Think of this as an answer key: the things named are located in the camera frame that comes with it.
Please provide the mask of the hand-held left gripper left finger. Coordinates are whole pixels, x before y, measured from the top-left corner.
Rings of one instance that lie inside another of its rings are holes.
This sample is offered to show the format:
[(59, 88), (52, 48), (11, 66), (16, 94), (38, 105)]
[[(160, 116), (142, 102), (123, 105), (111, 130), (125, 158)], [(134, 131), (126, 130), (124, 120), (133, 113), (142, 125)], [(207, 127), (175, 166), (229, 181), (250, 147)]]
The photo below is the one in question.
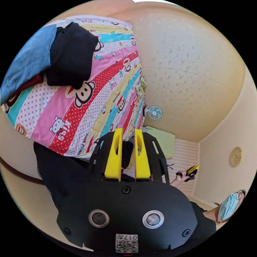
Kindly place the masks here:
[(123, 128), (113, 133), (111, 148), (107, 159), (104, 176), (108, 180), (121, 181)]

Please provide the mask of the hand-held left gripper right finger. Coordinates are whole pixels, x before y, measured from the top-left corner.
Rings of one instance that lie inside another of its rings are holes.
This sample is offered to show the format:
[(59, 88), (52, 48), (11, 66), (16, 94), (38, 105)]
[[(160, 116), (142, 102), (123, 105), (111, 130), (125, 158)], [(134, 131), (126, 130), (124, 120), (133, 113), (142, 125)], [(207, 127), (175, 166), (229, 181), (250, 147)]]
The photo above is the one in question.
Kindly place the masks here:
[(134, 135), (135, 135), (135, 179), (149, 180), (151, 177), (151, 171), (149, 167), (142, 130), (135, 129)]

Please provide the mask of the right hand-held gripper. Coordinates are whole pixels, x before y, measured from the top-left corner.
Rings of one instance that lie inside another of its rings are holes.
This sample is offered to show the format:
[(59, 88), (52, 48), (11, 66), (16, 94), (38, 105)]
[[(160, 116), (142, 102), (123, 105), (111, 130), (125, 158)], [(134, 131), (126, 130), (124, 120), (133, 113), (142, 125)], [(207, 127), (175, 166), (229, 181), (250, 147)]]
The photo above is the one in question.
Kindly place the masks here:
[(199, 169), (199, 165), (190, 167), (186, 172), (186, 175), (188, 176), (188, 178), (185, 180), (185, 182), (188, 182), (189, 180), (194, 180), (198, 169)]

